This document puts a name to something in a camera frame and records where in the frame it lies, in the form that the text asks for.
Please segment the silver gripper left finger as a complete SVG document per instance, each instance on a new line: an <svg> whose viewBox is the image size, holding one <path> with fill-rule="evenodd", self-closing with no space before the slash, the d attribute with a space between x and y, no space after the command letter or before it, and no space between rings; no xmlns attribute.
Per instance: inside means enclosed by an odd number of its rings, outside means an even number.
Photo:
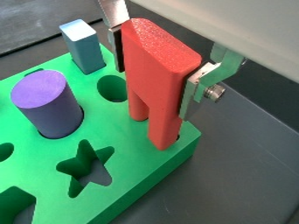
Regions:
<svg viewBox="0 0 299 224"><path fill-rule="evenodd" d="M126 0L98 0L98 3L103 13L105 24L107 26L107 39L113 46L117 70L125 72L122 24L130 19Z"/></svg>

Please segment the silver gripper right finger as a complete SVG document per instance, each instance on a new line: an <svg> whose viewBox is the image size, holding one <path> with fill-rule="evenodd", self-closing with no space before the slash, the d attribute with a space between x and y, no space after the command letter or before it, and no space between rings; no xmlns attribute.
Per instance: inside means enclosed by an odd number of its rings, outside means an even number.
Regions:
<svg viewBox="0 0 299 224"><path fill-rule="evenodd" d="M214 44L210 61L195 69L186 81L179 112L183 120L187 119L189 107L193 101L201 102L202 98L206 97L217 102L222 98L226 88L219 85L219 82L238 72L245 61L246 57L243 55L223 45Z"/></svg>

